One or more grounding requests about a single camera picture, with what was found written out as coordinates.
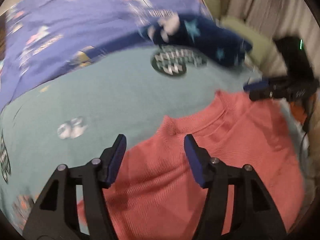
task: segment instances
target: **teal fabric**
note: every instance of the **teal fabric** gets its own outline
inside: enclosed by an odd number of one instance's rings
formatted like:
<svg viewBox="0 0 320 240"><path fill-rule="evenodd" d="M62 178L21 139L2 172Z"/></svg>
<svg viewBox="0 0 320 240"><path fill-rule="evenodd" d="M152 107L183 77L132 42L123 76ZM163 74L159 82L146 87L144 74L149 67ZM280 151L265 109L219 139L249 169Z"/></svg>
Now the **teal fabric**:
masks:
<svg viewBox="0 0 320 240"><path fill-rule="evenodd" d="M245 67L226 69L210 60L207 66L187 65L181 77L168 77L151 66L157 49L113 53L25 93L2 111L12 175L8 184L0 178L1 209L10 212L12 200L26 188L39 194L59 164L74 167L99 157L119 133L131 148L150 138L164 115L193 114L210 104L216 90L241 91L250 77L258 77ZM58 127L79 116L87 126L83 135L60 139Z"/></svg>

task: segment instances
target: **ribbed pink fabric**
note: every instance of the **ribbed pink fabric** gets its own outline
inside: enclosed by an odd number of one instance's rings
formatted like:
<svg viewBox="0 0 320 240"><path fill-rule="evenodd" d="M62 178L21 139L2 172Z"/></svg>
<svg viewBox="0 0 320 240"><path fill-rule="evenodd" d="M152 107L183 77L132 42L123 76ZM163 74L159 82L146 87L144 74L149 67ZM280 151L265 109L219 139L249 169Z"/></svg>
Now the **ribbed pink fabric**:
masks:
<svg viewBox="0 0 320 240"><path fill-rule="evenodd" d="M156 134L128 150L114 185L104 191L119 239L191 239L206 190L193 179L183 148L192 133L200 147L226 164L251 164L275 201L286 229L304 197L303 178L279 105L252 103L245 93L218 91L214 101L191 116L164 117ZM230 230L229 192L223 233ZM83 202L78 204L84 221Z"/></svg>

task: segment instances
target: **black cable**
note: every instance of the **black cable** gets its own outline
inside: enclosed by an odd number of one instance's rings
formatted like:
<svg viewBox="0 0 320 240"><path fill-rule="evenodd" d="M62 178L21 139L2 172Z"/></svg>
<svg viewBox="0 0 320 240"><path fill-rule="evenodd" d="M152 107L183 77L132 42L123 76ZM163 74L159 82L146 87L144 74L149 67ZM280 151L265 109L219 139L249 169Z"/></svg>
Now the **black cable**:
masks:
<svg viewBox="0 0 320 240"><path fill-rule="evenodd" d="M306 120L310 120L310 119L311 119L311 117L312 117L312 115L313 115L313 113L314 113L314 111L315 111L315 106L316 106L316 101L314 100L314 101L313 101L313 104L312 104L311 112L310 112L310 114L307 116ZM300 143L299 162L300 162L300 164L301 164L301 171L302 171L302 173L304 174L305 178L307 178L307 179L313 179L313 180L314 180L314 179L316 179L316 177L311 177L311 176L309 176L308 173L305 171L304 165L303 165L303 163L302 163L303 141L304 141L304 139L306 138L307 134L308 134L308 133L305 132L304 136L302 137L301 143Z"/></svg>

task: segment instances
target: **star print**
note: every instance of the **star print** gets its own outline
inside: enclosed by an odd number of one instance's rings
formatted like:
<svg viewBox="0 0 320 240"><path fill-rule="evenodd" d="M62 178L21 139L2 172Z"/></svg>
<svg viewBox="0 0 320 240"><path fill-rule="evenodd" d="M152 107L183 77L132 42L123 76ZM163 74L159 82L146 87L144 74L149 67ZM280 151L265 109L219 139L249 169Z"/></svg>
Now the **star print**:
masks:
<svg viewBox="0 0 320 240"><path fill-rule="evenodd" d="M221 61L224 58L224 50L223 49L217 49L216 57L219 61Z"/></svg>
<svg viewBox="0 0 320 240"><path fill-rule="evenodd" d="M197 28L197 19L194 19L192 22L184 21L184 25L186 26L187 33L192 38L193 43L195 42L195 37L200 36L200 31Z"/></svg>

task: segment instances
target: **purple fabric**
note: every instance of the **purple fabric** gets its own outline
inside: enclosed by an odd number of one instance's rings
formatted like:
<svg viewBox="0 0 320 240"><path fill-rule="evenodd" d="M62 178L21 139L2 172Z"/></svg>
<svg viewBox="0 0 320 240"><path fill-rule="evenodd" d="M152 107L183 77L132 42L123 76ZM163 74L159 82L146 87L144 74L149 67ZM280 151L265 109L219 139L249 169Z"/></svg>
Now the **purple fabric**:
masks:
<svg viewBox="0 0 320 240"><path fill-rule="evenodd" d="M85 57L79 53L88 46L105 54L111 45L120 50L148 44L132 33L173 13L208 16L201 0L23 0L7 12L0 109L77 68L72 63Z"/></svg>

